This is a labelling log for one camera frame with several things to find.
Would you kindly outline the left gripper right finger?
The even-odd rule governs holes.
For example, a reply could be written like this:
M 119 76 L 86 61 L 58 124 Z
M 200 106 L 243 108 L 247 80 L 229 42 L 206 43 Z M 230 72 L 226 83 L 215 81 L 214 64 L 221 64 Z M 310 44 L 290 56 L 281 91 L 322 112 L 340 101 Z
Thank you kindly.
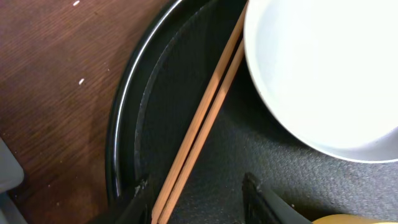
M 252 173 L 243 178 L 245 224 L 312 224 Z

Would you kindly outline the yellow bowl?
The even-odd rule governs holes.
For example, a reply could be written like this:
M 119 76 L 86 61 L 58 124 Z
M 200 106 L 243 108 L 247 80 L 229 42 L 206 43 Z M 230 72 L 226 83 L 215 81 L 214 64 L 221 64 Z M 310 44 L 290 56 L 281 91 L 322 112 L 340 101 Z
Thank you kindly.
M 319 218 L 313 224 L 397 224 L 397 222 L 364 218 L 356 215 L 329 215 Z

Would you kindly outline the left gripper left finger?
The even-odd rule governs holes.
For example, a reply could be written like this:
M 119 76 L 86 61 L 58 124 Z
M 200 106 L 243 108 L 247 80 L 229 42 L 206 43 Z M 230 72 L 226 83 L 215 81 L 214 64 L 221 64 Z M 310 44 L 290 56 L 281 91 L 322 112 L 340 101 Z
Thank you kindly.
M 141 179 L 89 224 L 151 224 L 152 181 Z

